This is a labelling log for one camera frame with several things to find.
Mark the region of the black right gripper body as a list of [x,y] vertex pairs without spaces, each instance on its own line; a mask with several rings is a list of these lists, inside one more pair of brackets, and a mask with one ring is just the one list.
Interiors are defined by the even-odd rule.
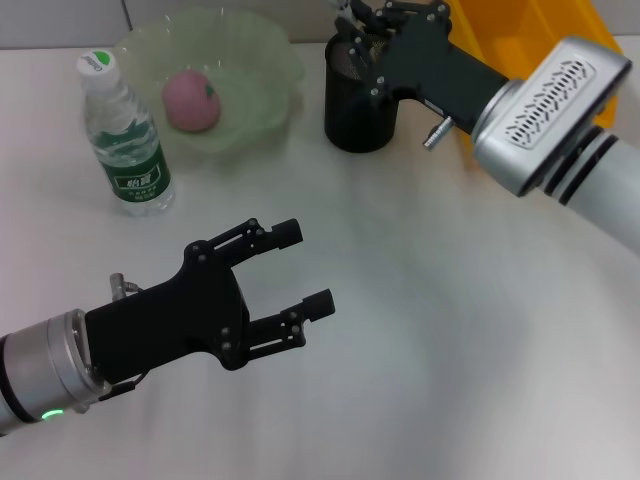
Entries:
[[429,3],[435,7],[433,13],[412,15],[391,30],[377,60],[385,75],[385,99],[372,101],[418,101],[470,134],[508,78],[451,43],[449,5]]

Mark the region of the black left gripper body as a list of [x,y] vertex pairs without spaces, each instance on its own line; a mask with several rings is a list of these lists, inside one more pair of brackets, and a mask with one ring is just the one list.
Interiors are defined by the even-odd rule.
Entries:
[[171,279],[85,315],[92,365],[111,384],[192,353],[222,358],[222,345],[235,349],[247,322],[231,268],[205,241],[188,245]]

